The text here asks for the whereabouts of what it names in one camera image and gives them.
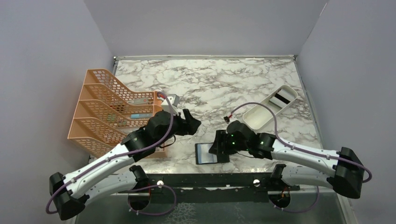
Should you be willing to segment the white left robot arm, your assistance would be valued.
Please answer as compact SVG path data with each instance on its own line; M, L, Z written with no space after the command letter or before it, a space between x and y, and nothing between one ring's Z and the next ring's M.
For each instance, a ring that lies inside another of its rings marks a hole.
M62 221L81 213L88 201L102 193L112 194L118 188L107 185L115 171L153 154L169 138L175 135L194 135L201 121L194 118L188 109L179 113L160 111L147 124L129 133L119 144L94 162L65 175L56 172L49 177L51 198L46 205L47 214L58 214Z

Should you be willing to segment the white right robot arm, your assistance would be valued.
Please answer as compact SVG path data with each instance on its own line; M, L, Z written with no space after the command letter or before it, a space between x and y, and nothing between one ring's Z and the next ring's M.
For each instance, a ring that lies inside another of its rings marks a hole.
M363 164L352 149L323 150L286 141L274 134L255 133L247 125L234 121L226 130L217 130L209 153L232 155L246 151L254 158L288 161L275 170L269 183L281 190L285 186L312 185L333 189L336 193L359 199L363 185Z

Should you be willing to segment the black card holder wallet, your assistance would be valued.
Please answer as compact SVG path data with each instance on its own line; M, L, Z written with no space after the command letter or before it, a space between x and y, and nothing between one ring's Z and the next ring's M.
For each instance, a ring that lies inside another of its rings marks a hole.
M195 144L195 159L197 165L216 164L217 156L209 153L209 149L213 143L197 143Z

